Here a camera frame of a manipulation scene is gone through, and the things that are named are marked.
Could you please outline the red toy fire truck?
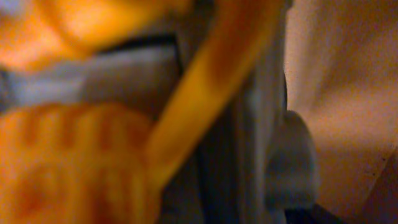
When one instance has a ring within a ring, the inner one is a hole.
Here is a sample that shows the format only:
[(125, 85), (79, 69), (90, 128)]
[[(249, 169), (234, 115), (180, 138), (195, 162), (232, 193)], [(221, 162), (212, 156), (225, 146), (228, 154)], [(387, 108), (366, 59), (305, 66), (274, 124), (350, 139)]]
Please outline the red toy fire truck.
[(2, 223), (284, 223), (317, 197), (290, 1), (3, 1)]

